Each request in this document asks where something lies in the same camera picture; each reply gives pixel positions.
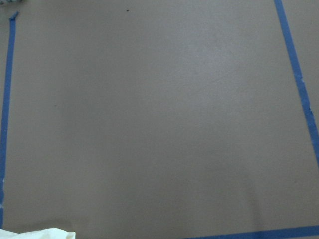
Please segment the cream long-sleeve cat shirt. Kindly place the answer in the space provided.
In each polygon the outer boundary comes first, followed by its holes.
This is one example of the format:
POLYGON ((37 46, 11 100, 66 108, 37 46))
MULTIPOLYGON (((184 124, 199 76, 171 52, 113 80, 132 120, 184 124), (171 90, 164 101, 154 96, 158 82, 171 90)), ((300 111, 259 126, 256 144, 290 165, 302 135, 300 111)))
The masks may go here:
POLYGON ((15 233, 4 229, 0 230, 1 239, 75 239, 75 232, 67 232, 59 228, 48 228, 37 231, 15 233))

